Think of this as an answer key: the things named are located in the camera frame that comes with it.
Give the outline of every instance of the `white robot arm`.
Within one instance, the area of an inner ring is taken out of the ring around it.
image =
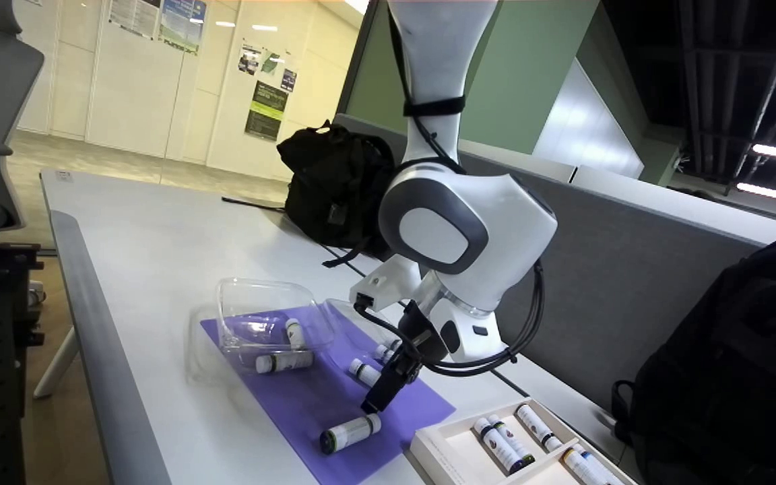
[[[420,366],[501,354],[497,307],[559,226],[511,174],[465,174],[458,165],[466,71],[497,2],[389,0],[410,79],[406,165],[381,205],[397,257],[353,289],[353,301],[361,312],[410,305],[400,323],[406,344],[369,390],[368,412],[385,410]]]

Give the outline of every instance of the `black backpack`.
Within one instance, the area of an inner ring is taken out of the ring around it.
[[[613,412],[651,485],[776,485],[776,243],[714,281]]]
[[[361,250],[385,257],[389,246],[379,230],[381,199],[395,180],[395,153],[385,139],[325,123],[325,129],[300,129],[279,152],[294,172],[287,215],[322,246],[353,247],[327,267],[352,262]]]

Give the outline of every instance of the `white cylinder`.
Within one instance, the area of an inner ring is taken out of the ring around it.
[[[356,378],[364,389],[379,385],[384,378],[379,370],[368,366],[361,358],[353,358],[348,366],[352,378]]]
[[[322,433],[325,453],[341,453],[384,432],[381,416],[364,416]]]
[[[290,317],[283,329],[287,329],[290,348],[296,348],[296,351],[309,348],[304,329],[296,317]]]
[[[384,342],[381,348],[379,348],[379,360],[381,364],[389,364],[392,358],[395,358],[395,354],[400,351],[400,340],[392,340],[392,342]]]
[[[480,418],[473,432],[478,440],[489,448],[489,453],[497,459],[504,474],[515,474],[517,468],[533,464],[528,453],[524,453],[515,440],[508,437],[501,428],[501,421]]]
[[[533,437],[533,441],[539,441],[547,453],[562,448],[562,440],[550,432],[550,425],[528,404],[517,408],[517,421]]]
[[[276,351],[256,358],[260,374],[304,370],[304,366],[313,366],[311,351]]]
[[[583,485],[624,485],[600,459],[594,459],[583,448],[573,448],[562,456],[562,464],[583,482]]]

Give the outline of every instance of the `purple tray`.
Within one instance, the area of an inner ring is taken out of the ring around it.
[[[379,366],[373,360],[379,344],[333,305],[325,305],[322,309],[294,307],[253,312],[228,321],[228,325],[237,335],[248,331],[248,321],[276,321],[276,329],[265,336],[265,342],[282,344],[287,342],[287,317],[300,317],[309,342],[318,342],[317,366],[282,374],[256,374],[251,366],[240,366],[240,360],[230,358],[230,364],[318,482],[368,479],[406,453],[418,428],[441,422],[454,412],[454,408],[436,390],[418,379],[407,385],[384,412],[384,432],[379,437],[334,456],[325,456],[318,437],[338,422],[364,416],[358,408],[368,389],[361,389],[345,373],[345,366],[353,358]],[[217,323],[218,321],[202,321],[202,329],[214,342],[218,342]]]

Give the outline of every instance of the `table surface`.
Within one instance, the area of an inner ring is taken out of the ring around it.
[[[358,271],[282,212],[217,195],[79,172],[43,172],[47,203],[79,329],[101,437],[117,482],[313,482],[256,398],[236,379],[190,373],[191,312],[225,278],[287,281],[344,301]],[[423,373],[457,416],[533,395],[604,453],[624,456],[602,410],[532,364],[450,379]],[[420,482],[407,456],[369,482]]]

